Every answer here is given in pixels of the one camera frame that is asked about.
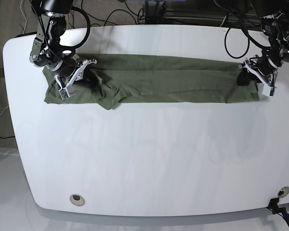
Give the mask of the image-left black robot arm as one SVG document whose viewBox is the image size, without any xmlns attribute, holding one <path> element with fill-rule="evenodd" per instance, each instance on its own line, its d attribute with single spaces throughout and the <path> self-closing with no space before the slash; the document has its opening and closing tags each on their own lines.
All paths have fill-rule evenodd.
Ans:
<svg viewBox="0 0 289 231">
<path fill-rule="evenodd" d="M 83 9 L 75 7 L 72 0 L 31 0 L 32 11 L 38 18 L 38 29 L 34 38 L 30 62 L 43 67 L 48 84 L 57 84 L 58 89 L 65 88 L 74 79 L 75 84 L 90 89 L 98 87 L 98 77 L 83 61 L 76 58 L 76 49 L 87 41 L 91 22 Z M 71 11 L 82 14 L 86 21 L 86 34 L 81 42 L 73 46 L 61 44 L 61 36 L 67 27 L 66 16 Z"/>
</svg>

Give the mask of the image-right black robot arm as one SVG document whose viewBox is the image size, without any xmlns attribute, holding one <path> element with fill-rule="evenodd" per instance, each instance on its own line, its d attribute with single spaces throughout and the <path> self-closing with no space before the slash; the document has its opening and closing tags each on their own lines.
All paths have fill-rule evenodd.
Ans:
<svg viewBox="0 0 289 231">
<path fill-rule="evenodd" d="M 275 88 L 277 71 L 283 63 L 289 63 L 289 0 L 250 0 L 249 5 L 260 21 L 261 31 L 267 36 L 269 46 L 257 42 L 248 32 L 245 22 L 246 12 L 237 9 L 228 0 L 216 0 L 218 7 L 237 18 L 237 22 L 248 44 L 253 43 L 262 50 L 261 56 L 255 55 L 244 61 L 237 78 L 240 86 L 251 81 L 263 83 L 269 89 Z"/>
</svg>

